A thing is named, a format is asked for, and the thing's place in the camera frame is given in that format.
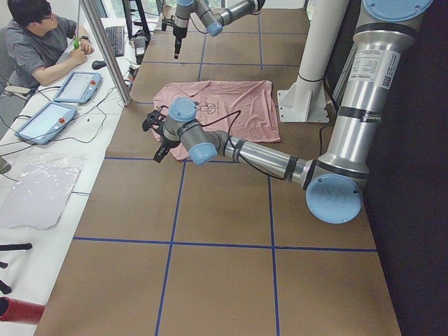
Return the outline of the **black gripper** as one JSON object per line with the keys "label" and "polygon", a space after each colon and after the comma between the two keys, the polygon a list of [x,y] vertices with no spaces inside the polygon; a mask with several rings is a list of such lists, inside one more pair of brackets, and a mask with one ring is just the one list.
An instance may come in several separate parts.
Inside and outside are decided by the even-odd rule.
{"label": "black gripper", "polygon": [[173,17],[162,18],[162,31],[165,32],[168,26],[173,28],[173,35],[175,36],[174,59],[177,60],[181,53],[182,40],[186,37],[188,28],[176,24]]}
{"label": "black gripper", "polygon": [[179,140],[171,140],[163,133],[163,126],[165,124],[166,115],[162,113],[163,107],[155,109],[149,113],[146,119],[142,122],[142,130],[147,132],[152,129],[154,133],[159,136],[161,146],[157,149],[153,156],[154,161],[161,162],[172,148],[179,146]]}

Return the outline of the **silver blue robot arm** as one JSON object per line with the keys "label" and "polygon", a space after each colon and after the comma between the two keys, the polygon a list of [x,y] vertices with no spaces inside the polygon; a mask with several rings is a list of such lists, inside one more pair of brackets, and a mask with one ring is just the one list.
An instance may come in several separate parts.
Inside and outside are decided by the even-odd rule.
{"label": "silver blue robot arm", "polygon": [[[186,37],[191,13],[200,14],[207,31],[216,36],[223,26],[244,15],[255,14],[265,1],[243,1],[224,8],[214,14],[206,1],[178,1],[174,19],[169,24],[174,28],[175,58],[179,56],[182,40]],[[231,136],[230,131],[241,111],[232,112],[221,119],[235,115],[228,131],[205,130],[207,125],[196,117],[199,103],[190,98],[176,98],[168,107],[160,106],[149,113],[142,129],[158,134],[160,147],[154,155],[161,162],[171,149],[180,145],[196,164],[203,165],[217,155],[233,162],[244,161],[255,170],[282,181],[299,183],[305,190],[308,209],[318,219],[331,224],[342,224],[353,220],[363,206],[363,189],[367,183],[369,169],[366,157],[377,124],[382,121],[382,111],[390,86],[403,52],[415,42],[424,13],[433,1],[361,1],[360,14],[353,35],[353,48],[346,65],[349,76],[339,108],[334,105],[335,119],[319,129],[319,156],[315,160],[303,160],[294,155],[262,146],[248,139]],[[279,91],[279,110],[286,107],[285,121],[305,122],[314,103],[320,83],[325,93],[322,78],[328,65],[337,32],[328,35],[327,41],[318,47],[321,21],[330,15],[330,8],[318,9],[317,21],[311,24],[307,44],[302,56],[296,82],[289,90]],[[311,52],[316,51],[322,60],[311,71]],[[333,127],[330,143],[323,150],[322,131]]]}
{"label": "silver blue robot arm", "polygon": [[166,30],[167,26],[173,28],[173,35],[175,36],[174,59],[179,58],[182,41],[187,36],[190,17],[193,13],[197,15],[208,34],[217,36],[223,31],[224,26],[230,25],[245,15],[255,15],[263,8],[264,4],[265,1],[262,0],[240,1],[231,7],[213,11],[208,1],[177,1],[175,14],[169,19],[162,20],[163,31]]}

